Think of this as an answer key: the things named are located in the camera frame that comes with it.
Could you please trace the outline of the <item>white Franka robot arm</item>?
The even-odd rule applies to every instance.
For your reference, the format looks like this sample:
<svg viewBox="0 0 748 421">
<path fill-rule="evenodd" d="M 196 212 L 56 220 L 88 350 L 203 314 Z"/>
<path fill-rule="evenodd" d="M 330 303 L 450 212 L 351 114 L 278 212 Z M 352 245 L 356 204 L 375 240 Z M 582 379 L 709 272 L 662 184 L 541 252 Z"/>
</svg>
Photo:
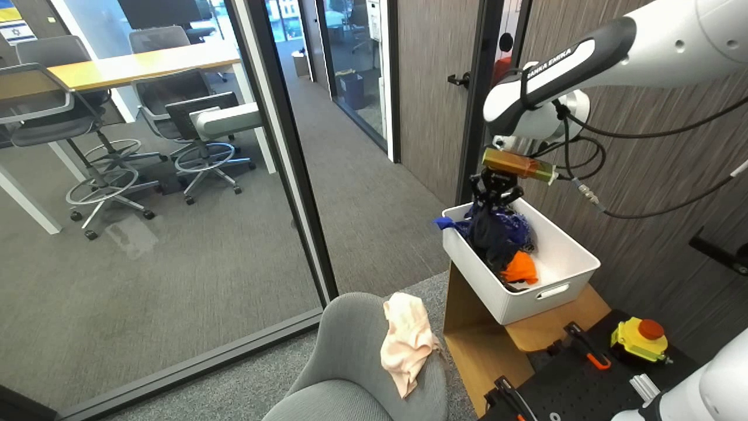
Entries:
<svg viewBox="0 0 748 421">
<path fill-rule="evenodd" d="M 519 177 L 557 183 L 559 171 L 519 141 L 574 138 L 588 121 L 588 86 L 682 86 L 748 68 L 748 0 L 650 0 L 574 43 L 494 84 L 481 116 L 506 148 L 484 151 L 485 198 L 512 204 Z"/>
</svg>

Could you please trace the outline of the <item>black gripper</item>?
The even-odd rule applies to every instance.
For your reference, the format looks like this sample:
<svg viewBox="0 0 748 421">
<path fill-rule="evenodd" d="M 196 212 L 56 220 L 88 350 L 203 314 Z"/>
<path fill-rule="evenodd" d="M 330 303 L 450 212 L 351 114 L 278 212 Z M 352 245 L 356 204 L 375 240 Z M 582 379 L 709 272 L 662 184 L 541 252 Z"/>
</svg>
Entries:
<svg viewBox="0 0 748 421">
<path fill-rule="evenodd" d="M 512 173 L 481 171 L 472 174 L 472 197 L 489 206 L 509 206 L 524 193 Z"/>
</svg>

